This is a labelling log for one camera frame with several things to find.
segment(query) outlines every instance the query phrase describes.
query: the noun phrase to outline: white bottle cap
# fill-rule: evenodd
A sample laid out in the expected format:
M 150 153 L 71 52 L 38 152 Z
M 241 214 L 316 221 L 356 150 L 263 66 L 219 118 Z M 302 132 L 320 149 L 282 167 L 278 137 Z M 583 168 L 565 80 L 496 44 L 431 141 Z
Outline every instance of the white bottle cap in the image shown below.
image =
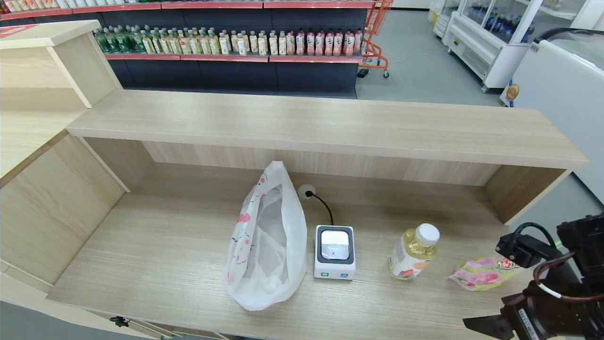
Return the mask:
M 424 247 L 431 247 L 440 239 L 440 232 L 429 223 L 422 223 L 416 228 L 416 240 Z

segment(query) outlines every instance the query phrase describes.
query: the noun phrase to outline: plastic bag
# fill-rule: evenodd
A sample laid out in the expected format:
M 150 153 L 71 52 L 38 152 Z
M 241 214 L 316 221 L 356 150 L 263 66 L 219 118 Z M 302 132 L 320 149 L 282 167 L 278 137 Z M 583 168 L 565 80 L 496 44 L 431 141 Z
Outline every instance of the plastic bag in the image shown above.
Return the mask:
M 523 269 L 504 257 L 475 258 L 463 264 L 449 278 L 465 289 L 476 292 L 495 288 Z
M 306 219 L 283 162 L 272 162 L 243 202 L 224 278 L 247 310 L 289 299 L 306 273 Z

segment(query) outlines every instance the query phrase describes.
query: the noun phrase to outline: wooden countertop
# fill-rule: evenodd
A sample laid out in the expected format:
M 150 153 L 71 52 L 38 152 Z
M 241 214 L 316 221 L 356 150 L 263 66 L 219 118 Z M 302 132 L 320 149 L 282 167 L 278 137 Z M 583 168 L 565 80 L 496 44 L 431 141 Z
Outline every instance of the wooden countertop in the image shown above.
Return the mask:
M 469 105 L 114 91 L 75 136 L 576 169 L 586 158 L 539 111 Z
M 100 27 L 98 20 L 63 21 L 32 25 L 26 30 L 1 38 L 0 50 L 56 46 Z M 10 30 L 11 27 L 2 27 L 2 29 Z
M 260 174 L 155 164 L 99 225 L 48 298 L 263 339 L 484 339 L 461 319 L 497 314 L 501 297 L 530 280 L 526 270 L 495 289 L 468 292 L 447 279 L 462 262 L 494 255 L 507 233 L 481 188 L 290 174 L 294 186 L 318 188 L 336 224 L 355 228 L 356 278 L 313 278 L 315 226 L 329 216 L 319 201 L 304 200 L 308 264 L 300 288 L 286 302 L 247 312 L 228 296 L 222 272 L 242 201 Z M 387 256 L 406 228 L 423 222 L 442 233 L 438 257 L 414 281 L 392 278 Z
M 52 144 L 86 107 L 72 89 L 3 88 L 1 186 Z

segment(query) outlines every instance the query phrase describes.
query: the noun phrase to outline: snack package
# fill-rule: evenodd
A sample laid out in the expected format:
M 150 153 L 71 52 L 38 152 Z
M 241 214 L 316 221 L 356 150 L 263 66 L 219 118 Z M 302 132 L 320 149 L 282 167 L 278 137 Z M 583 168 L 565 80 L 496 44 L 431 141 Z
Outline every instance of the snack package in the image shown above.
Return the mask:
M 476 292 L 495 288 L 523 269 L 505 257 L 476 258 L 463 264 L 449 278 L 465 289 Z

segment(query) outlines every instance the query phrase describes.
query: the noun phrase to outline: white plastic bag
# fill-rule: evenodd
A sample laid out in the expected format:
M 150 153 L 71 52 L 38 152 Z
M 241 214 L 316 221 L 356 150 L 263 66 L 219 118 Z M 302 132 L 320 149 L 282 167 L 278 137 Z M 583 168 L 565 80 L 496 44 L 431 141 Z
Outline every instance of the white plastic bag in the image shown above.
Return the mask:
M 243 308 L 289 299 L 306 273 L 306 219 L 283 162 L 272 162 L 243 202 L 224 278 Z

